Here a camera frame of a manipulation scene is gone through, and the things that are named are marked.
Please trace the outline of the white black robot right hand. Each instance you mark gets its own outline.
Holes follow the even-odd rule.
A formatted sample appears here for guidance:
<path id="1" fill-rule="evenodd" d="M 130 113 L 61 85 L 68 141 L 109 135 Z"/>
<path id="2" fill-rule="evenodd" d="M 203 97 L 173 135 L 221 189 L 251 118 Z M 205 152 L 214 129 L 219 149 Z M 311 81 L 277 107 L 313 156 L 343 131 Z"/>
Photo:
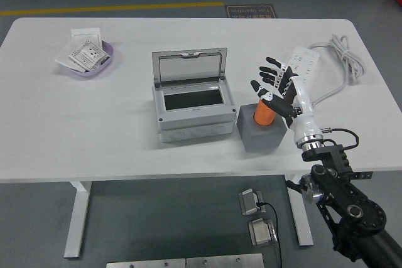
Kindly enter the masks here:
<path id="1" fill-rule="evenodd" d="M 274 58 L 267 57 L 270 67 L 260 67 L 263 82 L 273 86 L 279 94 L 265 89 L 255 80 L 251 86 L 262 103 L 285 118 L 289 129 L 294 132 L 297 148 L 304 151 L 323 146 L 323 133 L 314 121 L 312 102 L 301 76 Z"/>

